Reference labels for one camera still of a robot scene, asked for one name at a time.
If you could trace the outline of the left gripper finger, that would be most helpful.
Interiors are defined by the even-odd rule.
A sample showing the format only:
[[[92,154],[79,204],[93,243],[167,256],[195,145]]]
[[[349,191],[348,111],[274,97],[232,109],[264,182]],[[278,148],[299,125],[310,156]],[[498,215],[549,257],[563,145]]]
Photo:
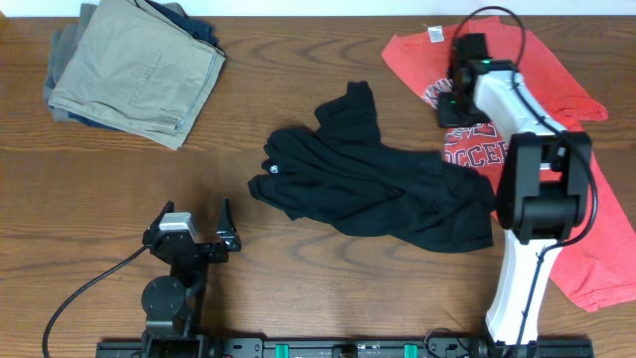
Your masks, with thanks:
[[[238,231],[234,224],[230,201],[227,197],[224,197],[222,201],[216,232],[222,239],[236,239],[238,237]]]
[[[160,214],[157,217],[157,223],[160,224],[163,220],[163,218],[165,217],[166,214],[170,214],[174,212],[174,203],[169,200],[164,208],[162,209],[162,211],[160,212]]]

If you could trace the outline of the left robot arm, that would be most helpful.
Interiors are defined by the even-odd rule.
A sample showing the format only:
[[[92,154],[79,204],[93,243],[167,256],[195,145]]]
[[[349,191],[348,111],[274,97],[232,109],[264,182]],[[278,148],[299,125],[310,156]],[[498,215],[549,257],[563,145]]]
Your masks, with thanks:
[[[221,357],[223,346],[200,326],[210,265],[223,264],[241,250],[231,205],[222,202],[213,243],[197,243],[189,212],[177,213],[169,201],[143,234],[150,254],[170,266],[168,275],[152,279],[141,305],[146,313],[142,343],[144,357]]]

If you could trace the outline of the red printed t-shirt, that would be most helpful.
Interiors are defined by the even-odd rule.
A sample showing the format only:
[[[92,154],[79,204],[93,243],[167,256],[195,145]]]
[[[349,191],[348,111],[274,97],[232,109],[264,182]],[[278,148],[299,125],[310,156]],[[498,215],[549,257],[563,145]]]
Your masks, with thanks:
[[[382,51],[388,67],[431,106],[452,87],[446,76],[454,32],[483,33],[489,54],[520,58],[526,85],[548,114],[570,131],[584,121],[603,121],[607,109],[574,79],[551,50],[531,31],[505,25],[496,17],[471,20],[464,27],[445,26],[439,42],[427,33],[394,35]],[[499,183],[508,144],[492,124],[451,128],[445,134],[446,161],[471,167]],[[591,231],[565,248],[551,272],[552,281],[580,308],[599,308],[635,297],[635,233],[598,164],[591,165],[598,211]]]

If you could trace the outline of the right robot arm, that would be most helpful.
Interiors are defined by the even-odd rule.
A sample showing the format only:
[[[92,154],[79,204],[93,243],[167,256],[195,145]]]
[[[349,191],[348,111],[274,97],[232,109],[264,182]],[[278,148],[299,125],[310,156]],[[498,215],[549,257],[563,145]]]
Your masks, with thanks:
[[[438,100],[446,127],[489,122],[508,144],[496,193],[506,249],[498,288],[485,323],[489,353],[533,357],[538,319],[550,273],[561,250],[590,231],[597,189],[591,141],[553,120],[511,61],[459,60],[450,65],[452,89]]]

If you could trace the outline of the black t-shirt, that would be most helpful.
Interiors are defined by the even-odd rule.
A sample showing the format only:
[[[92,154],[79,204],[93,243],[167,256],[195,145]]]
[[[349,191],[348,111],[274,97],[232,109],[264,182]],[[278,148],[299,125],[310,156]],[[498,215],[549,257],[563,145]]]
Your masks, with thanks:
[[[490,181],[438,151],[383,145],[367,83],[348,83],[344,95],[314,114],[314,131],[270,134],[264,172],[247,184],[253,198],[291,220],[312,219],[348,236],[389,235],[447,254],[492,246]]]

